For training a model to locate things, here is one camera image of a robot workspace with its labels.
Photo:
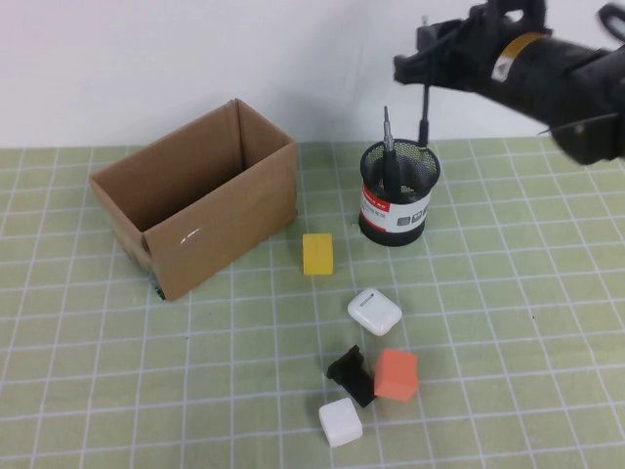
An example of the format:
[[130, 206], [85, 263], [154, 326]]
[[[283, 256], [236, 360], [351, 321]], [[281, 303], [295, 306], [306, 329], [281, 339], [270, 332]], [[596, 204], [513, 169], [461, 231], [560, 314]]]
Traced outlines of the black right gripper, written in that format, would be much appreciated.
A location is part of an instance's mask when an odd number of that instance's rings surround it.
[[432, 86], [469, 91], [512, 24], [508, 16], [498, 18], [493, 30], [485, 15], [434, 23], [423, 18], [416, 31], [420, 53], [394, 56], [394, 81], [423, 85], [427, 76]]

